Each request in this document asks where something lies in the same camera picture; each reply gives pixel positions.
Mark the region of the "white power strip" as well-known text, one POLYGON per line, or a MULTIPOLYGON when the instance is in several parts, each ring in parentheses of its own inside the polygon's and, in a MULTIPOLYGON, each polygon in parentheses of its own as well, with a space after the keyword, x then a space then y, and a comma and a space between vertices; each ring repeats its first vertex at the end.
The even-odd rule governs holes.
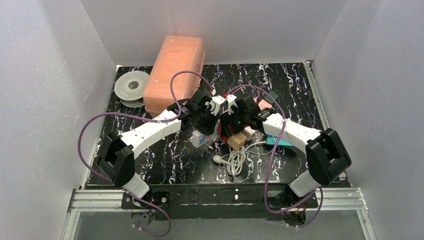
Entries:
POLYGON ((192 135, 190 137, 190 142, 195 148, 201 147, 203 144, 205 144, 208 140, 214 138, 216 136, 217 132, 214 131, 212 134, 205 135, 201 133, 199 130, 194 130, 192 132, 192 135))

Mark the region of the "pink plastic storage box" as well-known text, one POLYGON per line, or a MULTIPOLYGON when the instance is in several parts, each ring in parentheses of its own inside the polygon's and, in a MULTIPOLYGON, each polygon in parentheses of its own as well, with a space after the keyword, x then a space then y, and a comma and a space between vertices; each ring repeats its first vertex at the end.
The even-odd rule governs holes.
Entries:
POLYGON ((205 51, 201 38, 167 35, 143 91, 145 110, 155 118, 174 104, 171 89, 178 100, 190 99, 199 89, 201 78, 192 73, 181 73, 170 86, 171 79, 181 71, 201 74, 204 60, 205 51))

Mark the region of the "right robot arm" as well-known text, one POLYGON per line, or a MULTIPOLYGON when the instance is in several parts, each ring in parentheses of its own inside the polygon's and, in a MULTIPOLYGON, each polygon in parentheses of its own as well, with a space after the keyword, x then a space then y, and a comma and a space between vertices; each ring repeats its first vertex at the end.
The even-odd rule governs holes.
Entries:
POLYGON ((308 169, 284 190, 287 200, 299 200, 320 186, 328 186, 351 166, 351 158, 332 128, 318 130, 303 126, 273 109, 260 109, 251 94, 228 94, 227 111, 221 116, 221 131, 225 136, 238 134, 246 127, 265 135, 280 138, 301 150, 308 169))

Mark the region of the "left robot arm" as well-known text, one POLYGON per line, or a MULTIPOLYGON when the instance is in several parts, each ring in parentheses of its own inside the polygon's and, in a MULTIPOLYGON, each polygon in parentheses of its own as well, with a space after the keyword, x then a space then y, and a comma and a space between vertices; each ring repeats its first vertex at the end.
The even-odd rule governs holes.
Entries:
POLYGON ((175 102, 135 129, 121 134, 108 133, 94 162, 114 186, 143 198, 150 187, 136 173, 138 156, 165 137, 189 127, 203 135, 211 135, 225 102, 220 95, 210 96, 197 90, 191 98, 175 102))

